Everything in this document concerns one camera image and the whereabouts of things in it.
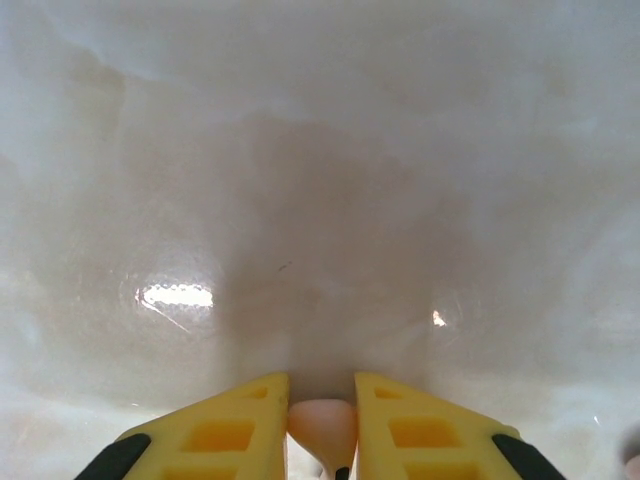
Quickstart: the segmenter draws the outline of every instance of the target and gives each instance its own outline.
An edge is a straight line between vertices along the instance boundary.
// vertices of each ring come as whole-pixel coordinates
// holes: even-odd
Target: yellow plastic part
[[[152,420],[125,480],[284,480],[289,377],[274,373]]]
[[[521,480],[495,447],[517,430],[373,373],[356,373],[358,480]]]

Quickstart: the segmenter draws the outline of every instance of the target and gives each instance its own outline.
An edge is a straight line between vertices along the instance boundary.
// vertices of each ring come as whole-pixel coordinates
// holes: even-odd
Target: marble-like surface
[[[0,2],[0,477],[290,371],[382,371],[618,478],[633,0]],[[305,467],[291,475],[308,475]]]

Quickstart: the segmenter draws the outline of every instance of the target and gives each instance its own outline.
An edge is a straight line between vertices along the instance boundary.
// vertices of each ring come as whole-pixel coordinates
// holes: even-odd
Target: white surface
[[[620,474],[637,2],[147,3],[0,3],[0,476],[356,368]]]

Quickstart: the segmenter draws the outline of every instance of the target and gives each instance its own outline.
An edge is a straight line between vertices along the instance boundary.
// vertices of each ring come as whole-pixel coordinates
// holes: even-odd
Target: glossy white surface
[[[617,478],[637,2],[180,4],[0,3],[0,477],[70,479],[268,371],[308,398],[371,369]]]

